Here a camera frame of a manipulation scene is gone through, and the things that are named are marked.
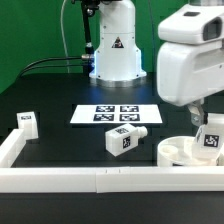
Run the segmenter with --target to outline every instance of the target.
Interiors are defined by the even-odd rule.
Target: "black tabletop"
[[[0,94],[0,142],[17,128],[16,113],[34,111],[40,138],[28,141],[13,167],[113,167],[156,165],[158,143],[193,136],[186,107],[163,102],[155,74],[132,88],[93,86],[81,74],[33,74]],[[223,93],[206,99],[209,112],[224,113]],[[157,104],[163,124],[143,124],[148,136],[118,157],[105,149],[105,131],[120,124],[78,124],[77,105]],[[0,223],[223,223],[223,192],[115,194],[0,194]]]

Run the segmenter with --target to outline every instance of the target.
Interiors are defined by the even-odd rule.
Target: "white block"
[[[138,139],[148,134],[145,127],[134,127],[125,124],[105,133],[106,150],[118,156],[138,146]]]
[[[34,112],[17,114],[19,129],[24,129],[26,140],[38,138],[37,121]]]
[[[0,146],[0,168],[9,168],[25,146],[23,129],[14,129]]]

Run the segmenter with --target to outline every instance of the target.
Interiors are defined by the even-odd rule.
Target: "white cube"
[[[37,121],[34,112],[17,114],[19,129],[24,130],[25,140],[38,138]]]

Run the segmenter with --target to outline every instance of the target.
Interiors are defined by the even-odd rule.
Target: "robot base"
[[[146,76],[139,77],[132,80],[125,80],[125,81],[109,81],[109,80],[102,80],[98,78],[90,77],[90,83],[94,85],[110,87],[110,88],[125,88],[125,87],[132,87],[136,85],[142,85],[147,82]]]

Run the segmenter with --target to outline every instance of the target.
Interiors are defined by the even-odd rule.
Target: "black cable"
[[[78,67],[78,66],[88,66],[88,64],[80,64],[80,65],[44,65],[44,66],[35,66],[23,69],[19,75],[17,76],[16,80],[21,78],[26,72],[35,70],[35,69],[42,69],[42,68],[65,68],[65,67]]]
[[[32,62],[31,64],[27,65],[23,70],[27,69],[27,68],[31,68],[33,67],[34,65],[38,65],[38,64],[41,64],[41,63],[44,63],[44,62],[49,62],[49,61],[67,61],[67,60],[79,60],[79,59],[82,59],[82,57],[80,56],[75,56],[75,57],[55,57],[55,58],[44,58],[44,59],[41,59],[39,61],[35,61],[35,62]]]
[[[152,14],[152,6],[151,6],[151,1],[148,0],[149,4],[149,15],[150,15],[150,20],[151,20],[151,28],[152,28],[152,48],[153,48],[153,71],[156,72],[156,36],[155,36],[155,23],[154,23],[154,18]]]

